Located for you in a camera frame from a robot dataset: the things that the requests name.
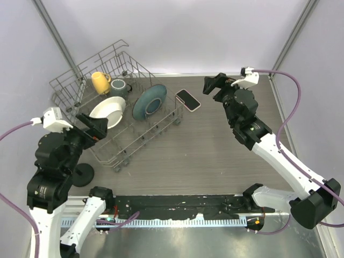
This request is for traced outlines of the black phone with pink case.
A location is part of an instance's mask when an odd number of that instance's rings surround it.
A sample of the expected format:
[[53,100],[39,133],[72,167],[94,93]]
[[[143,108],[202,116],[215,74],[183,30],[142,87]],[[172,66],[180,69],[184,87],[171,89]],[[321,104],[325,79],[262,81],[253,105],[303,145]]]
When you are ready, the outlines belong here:
[[201,107],[201,103],[185,89],[178,91],[175,96],[190,112],[194,112]]

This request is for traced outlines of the black phone stand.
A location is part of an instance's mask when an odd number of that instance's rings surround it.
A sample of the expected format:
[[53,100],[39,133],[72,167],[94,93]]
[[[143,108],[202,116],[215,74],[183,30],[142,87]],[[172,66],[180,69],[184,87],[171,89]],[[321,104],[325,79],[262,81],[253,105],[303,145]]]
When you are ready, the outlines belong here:
[[73,185],[75,187],[84,187],[93,180],[94,175],[94,169],[90,164],[80,163],[73,172]]

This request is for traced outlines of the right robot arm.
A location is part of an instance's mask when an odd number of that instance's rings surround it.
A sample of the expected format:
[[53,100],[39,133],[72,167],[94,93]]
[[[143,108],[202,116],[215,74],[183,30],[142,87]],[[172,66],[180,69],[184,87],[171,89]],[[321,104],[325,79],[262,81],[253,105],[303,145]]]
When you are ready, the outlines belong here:
[[313,229],[336,209],[341,185],[313,172],[281,144],[279,134],[256,115],[258,103],[250,87],[258,84],[259,72],[243,68],[241,75],[239,80],[224,73],[207,76],[203,94],[219,89],[213,100],[222,103],[237,141],[268,162],[292,188],[288,192],[254,184],[243,193],[243,207],[248,212],[261,207],[286,212],[304,228]]

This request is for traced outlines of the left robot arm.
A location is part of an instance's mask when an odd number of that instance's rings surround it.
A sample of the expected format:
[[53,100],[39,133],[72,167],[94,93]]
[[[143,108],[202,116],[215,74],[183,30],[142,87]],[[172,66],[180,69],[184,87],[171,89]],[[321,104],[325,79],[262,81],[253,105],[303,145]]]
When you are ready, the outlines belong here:
[[52,110],[32,119],[33,124],[42,124],[49,131],[40,139],[34,163],[37,171],[27,185],[27,206],[35,222],[33,257],[80,257],[82,245],[97,218],[114,209],[112,190],[94,187],[69,231],[60,234],[73,175],[91,168],[78,162],[81,154],[104,139],[108,130],[107,118],[91,118],[84,113],[77,118],[86,128],[66,122]]

